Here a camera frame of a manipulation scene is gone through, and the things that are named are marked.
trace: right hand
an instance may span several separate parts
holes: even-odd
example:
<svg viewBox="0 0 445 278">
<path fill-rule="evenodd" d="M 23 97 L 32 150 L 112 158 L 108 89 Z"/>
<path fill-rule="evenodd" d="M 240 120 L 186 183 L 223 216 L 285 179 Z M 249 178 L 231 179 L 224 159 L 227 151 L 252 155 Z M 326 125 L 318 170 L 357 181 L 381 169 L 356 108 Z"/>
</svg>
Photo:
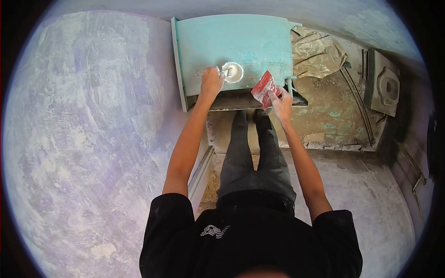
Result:
<svg viewBox="0 0 445 278">
<path fill-rule="evenodd" d="M 293 99 L 283 87 L 278 86 L 278 88 L 281 91 L 281 98 L 278 98 L 274 92 L 268 93 L 272 101 L 275 116 L 277 116 L 281 125 L 290 124 Z"/>
<path fill-rule="evenodd" d="M 201 93 L 199 97 L 205 98 L 212 103 L 223 88 L 224 78 L 226 77 L 223 73 L 218 75 L 216 68 L 206 68 L 201 79 Z"/>
</svg>

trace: person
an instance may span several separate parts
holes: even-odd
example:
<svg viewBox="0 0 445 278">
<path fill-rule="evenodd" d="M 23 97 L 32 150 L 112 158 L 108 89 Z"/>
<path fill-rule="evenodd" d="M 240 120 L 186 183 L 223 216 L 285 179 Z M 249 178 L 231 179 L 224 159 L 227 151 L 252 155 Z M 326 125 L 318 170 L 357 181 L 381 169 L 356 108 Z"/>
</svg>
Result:
<svg viewBox="0 0 445 278">
<path fill-rule="evenodd" d="M 171 155 L 162 195 L 150 208 L 142 277 L 359 277 L 362 257 L 351 212 L 332 210 L 320 174 L 291 124 L 292 97 L 269 94 L 286 134 L 312 226 L 295 218 L 296 194 L 265 112 L 254 114 L 260 159 L 254 171 L 247 119 L 237 111 L 216 209 L 195 221 L 187 182 L 224 76 L 207 68 L 201 93 Z"/>
</svg>

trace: red putty knife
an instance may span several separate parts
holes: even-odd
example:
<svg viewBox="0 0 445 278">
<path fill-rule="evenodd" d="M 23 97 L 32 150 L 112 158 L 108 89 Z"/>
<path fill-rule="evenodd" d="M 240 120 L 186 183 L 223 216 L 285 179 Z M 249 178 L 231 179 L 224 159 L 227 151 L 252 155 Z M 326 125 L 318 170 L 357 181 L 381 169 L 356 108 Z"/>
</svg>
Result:
<svg viewBox="0 0 445 278">
<path fill-rule="evenodd" d="M 267 70 L 263 74 L 257 85 L 255 85 L 255 87 L 253 87 L 251 91 L 254 99 L 263 104 L 263 110 L 266 110 L 269 106 L 272 105 L 271 98 L 269 97 L 269 92 L 275 92 L 275 95 L 277 97 L 281 95 L 281 91 L 275 85 L 274 78 Z"/>
</svg>

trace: t-shirt graphic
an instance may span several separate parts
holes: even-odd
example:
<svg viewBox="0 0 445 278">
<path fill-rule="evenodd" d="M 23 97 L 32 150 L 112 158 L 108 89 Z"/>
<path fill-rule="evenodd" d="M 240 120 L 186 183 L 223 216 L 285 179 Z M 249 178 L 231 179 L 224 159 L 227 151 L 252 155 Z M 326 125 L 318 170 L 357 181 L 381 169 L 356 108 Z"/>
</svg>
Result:
<svg viewBox="0 0 445 278">
<path fill-rule="evenodd" d="M 225 226 L 223 230 L 220 230 L 218 227 L 213 225 L 208 225 L 204 228 L 204 231 L 201 233 L 201 236 L 205 236 L 206 234 L 209 234 L 211 236 L 216 235 L 216 238 L 223 237 L 224 233 L 227 231 L 227 229 L 230 227 L 230 225 Z"/>
</svg>

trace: dark pants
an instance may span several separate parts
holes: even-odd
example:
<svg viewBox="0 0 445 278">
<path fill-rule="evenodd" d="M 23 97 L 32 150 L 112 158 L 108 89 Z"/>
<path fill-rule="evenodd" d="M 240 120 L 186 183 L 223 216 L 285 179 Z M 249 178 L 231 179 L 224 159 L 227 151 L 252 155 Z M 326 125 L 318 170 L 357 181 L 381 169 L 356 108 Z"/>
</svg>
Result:
<svg viewBox="0 0 445 278">
<path fill-rule="evenodd" d="M 295 202 L 289 168 L 278 146 L 275 129 L 264 112 L 256 116 L 259 143 L 258 170 L 253 170 L 252 155 L 247 142 L 246 111 L 236 112 L 232 123 L 231 139 L 221 170 L 218 199 L 234 191 L 265 189 L 277 192 Z"/>
</svg>

